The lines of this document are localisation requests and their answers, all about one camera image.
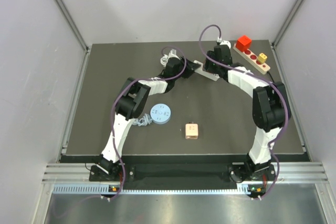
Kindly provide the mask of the cream power strip red sockets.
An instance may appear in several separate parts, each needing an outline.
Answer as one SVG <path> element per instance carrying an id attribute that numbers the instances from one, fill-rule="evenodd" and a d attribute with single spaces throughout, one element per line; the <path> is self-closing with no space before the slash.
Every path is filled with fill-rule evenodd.
<path id="1" fill-rule="evenodd" d="M 254 54 L 251 50 L 247 49 L 242 52 L 237 47 L 236 44 L 233 45 L 233 49 L 242 56 L 245 60 L 247 60 L 254 68 L 256 68 L 261 74 L 267 74 L 270 70 L 270 66 L 266 63 L 259 63 L 257 61 L 257 55 Z"/>

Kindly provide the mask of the white power strip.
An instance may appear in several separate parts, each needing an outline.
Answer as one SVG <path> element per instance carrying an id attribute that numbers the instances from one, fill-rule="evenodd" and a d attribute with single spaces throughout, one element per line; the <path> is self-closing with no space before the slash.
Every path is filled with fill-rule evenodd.
<path id="1" fill-rule="evenodd" d="M 208 79 L 211 79 L 213 81 L 217 81 L 219 79 L 219 75 L 217 74 L 213 74 L 213 73 L 210 73 L 210 72 L 207 72 L 204 70 L 204 64 L 202 62 L 199 62 L 197 60 L 194 60 L 193 61 L 195 64 L 199 65 L 199 68 L 197 68 L 195 70 L 195 73 L 198 73 L 200 74 L 201 76 L 204 76 Z"/>

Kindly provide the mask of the red cube plug adapter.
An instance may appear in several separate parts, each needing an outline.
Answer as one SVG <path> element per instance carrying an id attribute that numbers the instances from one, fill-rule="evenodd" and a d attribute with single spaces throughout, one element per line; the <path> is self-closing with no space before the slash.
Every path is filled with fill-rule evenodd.
<path id="1" fill-rule="evenodd" d="M 252 40 L 248 36 L 242 35 L 236 41 L 236 48 L 241 52 L 245 52 L 247 49 L 249 49 L 251 42 Z"/>

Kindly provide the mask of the round light blue socket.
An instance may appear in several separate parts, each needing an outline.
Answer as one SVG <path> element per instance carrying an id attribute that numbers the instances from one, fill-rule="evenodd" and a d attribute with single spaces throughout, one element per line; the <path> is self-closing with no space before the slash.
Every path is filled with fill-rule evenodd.
<path id="1" fill-rule="evenodd" d="M 171 118 L 171 109 L 168 105 L 159 103 L 152 107 L 150 117 L 156 124 L 165 124 Z"/>

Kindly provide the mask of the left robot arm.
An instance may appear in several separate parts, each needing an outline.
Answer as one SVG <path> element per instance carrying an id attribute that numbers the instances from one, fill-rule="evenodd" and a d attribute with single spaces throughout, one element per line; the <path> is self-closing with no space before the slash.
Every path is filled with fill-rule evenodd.
<path id="1" fill-rule="evenodd" d="M 100 154 L 97 166 L 107 180 L 114 180 L 119 174 L 117 162 L 132 123 L 142 114 L 151 95 L 169 92 L 179 78 L 189 78 L 201 65 L 184 57 L 168 60 L 162 72 L 153 78 L 128 78 L 111 109 L 111 133 Z"/>

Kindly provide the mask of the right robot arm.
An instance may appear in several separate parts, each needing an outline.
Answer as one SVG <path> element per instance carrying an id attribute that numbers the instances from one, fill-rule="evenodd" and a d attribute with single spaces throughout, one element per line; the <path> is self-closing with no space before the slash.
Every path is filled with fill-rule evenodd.
<path id="1" fill-rule="evenodd" d="M 239 183 L 248 178 L 256 180 L 269 168 L 275 140 L 291 117 L 285 85 L 267 81 L 241 64 L 233 63 L 228 45 L 216 45 L 205 56 L 205 71 L 240 88 L 253 100 L 254 142 L 244 166 L 230 171 L 230 175 Z"/>

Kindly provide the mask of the pink cube plug adapter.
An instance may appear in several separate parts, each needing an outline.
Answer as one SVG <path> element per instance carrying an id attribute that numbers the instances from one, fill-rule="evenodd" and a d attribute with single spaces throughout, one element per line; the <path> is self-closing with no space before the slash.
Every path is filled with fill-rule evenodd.
<path id="1" fill-rule="evenodd" d="M 199 130 L 197 123 L 186 123 L 185 124 L 185 139 L 186 140 L 196 140 L 198 139 Z"/>

